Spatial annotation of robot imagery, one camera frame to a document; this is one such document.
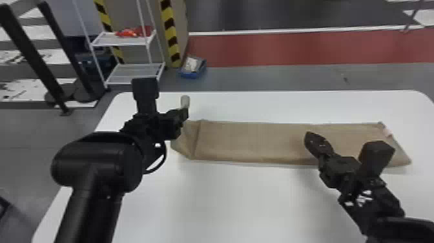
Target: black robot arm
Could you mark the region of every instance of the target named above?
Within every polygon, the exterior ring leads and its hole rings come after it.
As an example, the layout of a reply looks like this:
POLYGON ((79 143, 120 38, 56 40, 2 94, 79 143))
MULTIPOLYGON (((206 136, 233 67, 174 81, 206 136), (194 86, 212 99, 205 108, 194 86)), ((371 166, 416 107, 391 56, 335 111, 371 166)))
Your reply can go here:
POLYGON ((399 200, 380 178, 394 148, 383 141, 367 142, 356 160, 336 154, 313 132, 306 133, 304 144, 318 159, 322 181, 341 192, 339 204, 367 236, 367 243, 434 242, 434 223, 404 217, 399 200))
POLYGON ((189 116, 188 96, 181 98, 180 109, 160 114, 157 81, 134 79, 132 86, 138 112, 119 132, 94 132, 67 144, 54 158, 54 180, 72 188, 55 242, 112 242, 124 194, 163 164, 165 141, 181 134, 189 116))

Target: hazard stripe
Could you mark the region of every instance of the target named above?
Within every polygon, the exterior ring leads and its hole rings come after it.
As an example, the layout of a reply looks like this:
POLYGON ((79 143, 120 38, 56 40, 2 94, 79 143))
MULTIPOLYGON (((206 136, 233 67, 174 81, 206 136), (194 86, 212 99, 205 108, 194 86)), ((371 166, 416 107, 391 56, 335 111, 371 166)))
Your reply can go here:
POLYGON ((176 37, 176 28, 174 20, 174 12, 170 0, 160 0, 161 6, 161 20, 164 24, 165 37, 167 45, 169 46, 168 52, 172 67, 180 67, 181 54, 180 46, 178 45, 178 38, 176 37))
MULTIPOLYGON (((98 11, 99 19, 103 23, 104 30, 107 32, 113 32, 112 21, 107 14, 104 0, 94 0, 96 10, 98 11)), ((119 47, 113 47, 113 54, 118 58, 120 63, 125 63, 123 60, 123 54, 119 47)))

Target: white tabletop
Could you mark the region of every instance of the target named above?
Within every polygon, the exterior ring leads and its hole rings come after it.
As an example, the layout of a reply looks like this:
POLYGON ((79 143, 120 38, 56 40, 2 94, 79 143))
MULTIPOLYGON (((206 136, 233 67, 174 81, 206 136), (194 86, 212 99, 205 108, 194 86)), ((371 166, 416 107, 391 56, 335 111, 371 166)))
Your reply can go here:
MULTIPOLYGON (((190 119, 273 123, 384 122, 413 160, 382 175, 409 217, 434 220, 434 104, 400 91, 161 93, 158 109, 191 97, 190 119)), ((97 131, 115 131, 136 112, 117 95, 97 131)), ((33 242, 53 242, 70 189, 62 187, 33 242)), ((164 166, 127 194, 113 242, 363 242, 315 167, 190 161, 170 150, 164 166)))

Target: folded cloth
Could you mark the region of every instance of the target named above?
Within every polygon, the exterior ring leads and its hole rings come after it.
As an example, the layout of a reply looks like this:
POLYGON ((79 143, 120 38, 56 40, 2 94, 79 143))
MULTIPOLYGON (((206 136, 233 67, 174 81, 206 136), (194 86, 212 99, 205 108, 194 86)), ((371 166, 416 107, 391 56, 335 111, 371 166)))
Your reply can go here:
POLYGON ((304 147, 307 131, 327 138, 335 152, 358 157, 369 141, 383 140, 396 149, 389 166, 411 163, 404 150, 382 123, 282 124, 190 121, 170 146, 191 160, 316 165, 304 147))

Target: white wall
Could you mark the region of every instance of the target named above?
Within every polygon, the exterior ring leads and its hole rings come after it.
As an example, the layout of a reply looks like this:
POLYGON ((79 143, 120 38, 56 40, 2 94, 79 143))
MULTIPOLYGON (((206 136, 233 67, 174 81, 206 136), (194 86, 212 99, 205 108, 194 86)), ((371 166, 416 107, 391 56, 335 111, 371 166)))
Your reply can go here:
MULTIPOLYGON (((46 0, 66 36, 84 36, 72 0, 46 0)), ((76 0, 89 34, 99 34, 101 25, 92 0, 76 0)))

